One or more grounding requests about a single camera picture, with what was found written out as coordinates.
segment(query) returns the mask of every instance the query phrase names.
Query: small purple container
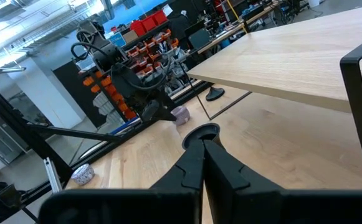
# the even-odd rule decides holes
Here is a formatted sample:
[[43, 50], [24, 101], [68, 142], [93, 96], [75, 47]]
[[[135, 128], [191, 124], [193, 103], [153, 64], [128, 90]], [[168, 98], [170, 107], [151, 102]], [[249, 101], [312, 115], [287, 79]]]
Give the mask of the small purple container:
[[173, 114], [176, 117], [176, 121], [173, 121], [173, 123], [177, 126], [182, 125], [191, 119], [189, 110], [184, 106], [179, 106], [173, 109], [171, 111], [171, 114]]
[[74, 171], [71, 175], [71, 179], [73, 179], [78, 185], [82, 186], [90, 182], [94, 175], [95, 172], [93, 171], [92, 166], [84, 164]]

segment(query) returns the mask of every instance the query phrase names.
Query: orange storage bin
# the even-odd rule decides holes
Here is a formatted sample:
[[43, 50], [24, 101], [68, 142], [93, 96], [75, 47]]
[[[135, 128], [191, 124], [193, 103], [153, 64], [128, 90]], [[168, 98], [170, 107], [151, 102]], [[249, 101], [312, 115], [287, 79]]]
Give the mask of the orange storage bin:
[[146, 45], [146, 47], [150, 48], [150, 47], [153, 47], [154, 45], [156, 45], [156, 43], [155, 43], [155, 40], [152, 38], [150, 40], [146, 40], [145, 45]]
[[161, 63], [160, 62], [156, 62], [155, 63], [155, 69], [158, 70], [161, 67]]
[[153, 73], [153, 67], [152, 66], [147, 67], [147, 68], [143, 69], [143, 71], [144, 71], [145, 75], [150, 75]]
[[173, 42], [171, 43], [171, 46], [172, 46], [173, 48], [176, 48], [178, 45], [179, 45], [179, 41], [178, 41], [177, 38], [175, 38], [175, 39], [173, 40]]
[[136, 113], [134, 111], [130, 110], [130, 109], [126, 110], [124, 112], [124, 115], [125, 115], [126, 119], [133, 119], [133, 118], [136, 117]]
[[97, 84], [91, 88], [92, 93], [97, 93], [97, 92], [99, 92], [99, 90], [100, 90], [100, 88]]
[[142, 70], [142, 71], [137, 72], [136, 75], [138, 75], [138, 76], [144, 76], [144, 75], [145, 75], [145, 72]]
[[143, 57], [143, 60], [138, 61], [138, 65], [140, 67], [145, 66], [148, 63], [148, 59], [149, 59], [148, 57]]
[[155, 54], [155, 55], [149, 54], [149, 57], [150, 57], [152, 60], [158, 58], [159, 56], [160, 56], [160, 54]]
[[114, 85], [108, 85], [105, 87], [105, 89], [110, 96], [114, 95], [117, 91], [116, 88], [114, 87]]
[[163, 34], [163, 39], [167, 39], [167, 38], [170, 37], [170, 36], [171, 36], [171, 30], [170, 30], [170, 29], [167, 29], [167, 30], [166, 30], [166, 33]]
[[138, 56], [139, 54], [139, 48], [138, 47], [134, 47], [131, 50], [128, 51], [128, 56], [130, 57], [135, 57]]
[[102, 77], [102, 73], [101, 73], [100, 71], [95, 72], [95, 74], [96, 74], [96, 77], [97, 77], [97, 78]]
[[118, 105], [118, 109], [120, 109], [120, 111], [126, 111], [128, 106], [125, 103], [122, 103]]
[[108, 86], [110, 84], [112, 84], [112, 78], [110, 78], [110, 77], [107, 77], [102, 81], [103, 86]]
[[85, 85], [85, 86], [89, 86], [89, 85], [93, 84], [93, 78], [92, 78], [92, 77], [88, 77], [88, 78], [86, 78], [82, 83], [83, 83], [83, 85]]
[[143, 52], [147, 52], [147, 51], [148, 51], [148, 47], [146, 46], [146, 44], [145, 44], [144, 47], [142, 47], [141, 49], [139, 49], [139, 53], [143, 53]]
[[114, 94], [113, 95], [113, 100], [118, 102], [118, 101], [123, 101], [124, 100], [124, 97], [120, 94]]

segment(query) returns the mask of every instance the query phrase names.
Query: computer monitor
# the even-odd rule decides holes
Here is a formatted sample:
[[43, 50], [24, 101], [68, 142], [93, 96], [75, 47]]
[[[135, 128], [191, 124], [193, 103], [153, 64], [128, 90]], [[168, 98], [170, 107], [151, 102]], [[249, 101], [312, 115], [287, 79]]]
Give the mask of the computer monitor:
[[193, 25], [191, 25], [189, 28], [185, 29], [185, 35], [186, 37], [189, 37], [190, 35], [196, 33], [197, 31], [205, 28], [204, 26], [204, 20], [197, 22]]
[[210, 34], [206, 28], [199, 29], [188, 37], [189, 43], [192, 44], [194, 49], [200, 49], [210, 43]]

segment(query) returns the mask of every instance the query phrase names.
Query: red box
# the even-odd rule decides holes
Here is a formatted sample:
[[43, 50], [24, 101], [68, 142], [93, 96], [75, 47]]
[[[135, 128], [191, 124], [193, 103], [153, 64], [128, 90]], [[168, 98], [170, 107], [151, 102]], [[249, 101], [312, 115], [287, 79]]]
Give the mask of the red box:
[[160, 25], [167, 21], [166, 14], [163, 12], [163, 10], [154, 13], [153, 18], [155, 19], [157, 25]]
[[134, 30], [138, 37], [141, 37], [143, 34], [146, 33], [145, 27], [143, 27], [143, 24], [141, 21], [135, 21], [131, 23], [130, 29]]
[[157, 26], [153, 15], [148, 16], [146, 19], [143, 19], [142, 24], [145, 27], [147, 32], [151, 31], [152, 29], [154, 29]]

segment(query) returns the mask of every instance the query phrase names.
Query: desk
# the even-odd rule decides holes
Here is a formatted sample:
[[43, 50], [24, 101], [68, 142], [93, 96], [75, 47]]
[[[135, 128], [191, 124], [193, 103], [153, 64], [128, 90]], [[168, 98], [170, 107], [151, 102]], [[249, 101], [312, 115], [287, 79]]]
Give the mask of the desk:
[[228, 37], [232, 36], [234, 33], [236, 33], [237, 31], [241, 30], [244, 27], [244, 24], [239, 24], [237, 25], [235, 28], [227, 31], [226, 33], [220, 35], [219, 37], [217, 37], [216, 39], [214, 39], [213, 41], [211, 41], [209, 44], [207, 44], [206, 46], [204, 46], [202, 49], [198, 50], [198, 54], [202, 54], [204, 53], [206, 50], [211, 49], [211, 47], [216, 46], [217, 44], [221, 43], [223, 40], [227, 39]]
[[[204, 102], [209, 111], [245, 93], [216, 87], [226, 93]], [[96, 176], [90, 183], [79, 187], [70, 180], [66, 189], [149, 188], [182, 155], [183, 138], [209, 122], [196, 98], [185, 106], [191, 112], [188, 123], [176, 127], [158, 121], [94, 162]], [[351, 114], [253, 93], [213, 122], [220, 125], [229, 153], [286, 189], [362, 189], [362, 153], [356, 150]], [[203, 223], [212, 223], [206, 194], [202, 215]]]
[[[266, 7], [262, 12], [258, 13], [257, 15], [255, 15], [253, 18], [249, 19], [248, 21], [246, 21], [247, 25], [252, 24], [253, 22], [255, 22], [257, 19], [260, 19], [262, 16], [270, 13], [271, 11], [274, 10], [274, 7], [278, 6], [279, 2], [273, 2], [271, 6]], [[230, 31], [226, 32], [225, 34], [222, 34], [221, 36], [219, 36], [218, 38], [216, 38], [215, 40], [213, 40], [210, 44], [208, 44], [207, 46], [203, 47], [202, 49], [200, 49], [198, 51], [198, 54], [202, 54], [204, 53], [206, 50], [209, 50], [211, 47], [216, 46], [217, 44], [221, 43], [223, 40], [227, 39], [228, 37], [232, 36], [234, 33], [236, 33], [237, 31], [241, 30], [244, 27], [244, 24], [239, 24], [237, 27], [231, 29]]]
[[[247, 34], [188, 74], [207, 82], [350, 113], [340, 60], [361, 44], [359, 8]], [[356, 128], [362, 139], [361, 125], [357, 123]]]

